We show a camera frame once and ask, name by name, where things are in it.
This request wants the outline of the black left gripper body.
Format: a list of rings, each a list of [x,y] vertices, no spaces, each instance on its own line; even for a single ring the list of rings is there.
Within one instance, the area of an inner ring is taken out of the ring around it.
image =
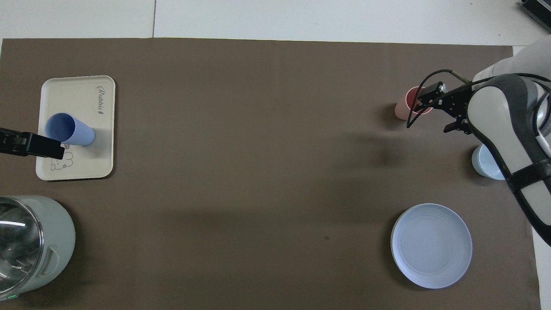
[[[9,155],[29,155],[30,132],[19,132],[0,128],[0,152]]]

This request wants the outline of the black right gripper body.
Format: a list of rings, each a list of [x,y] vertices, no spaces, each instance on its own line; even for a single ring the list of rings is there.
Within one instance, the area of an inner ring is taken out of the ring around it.
[[[472,97],[471,86],[460,86],[432,101],[433,108],[446,112],[456,121],[467,121],[467,107]]]

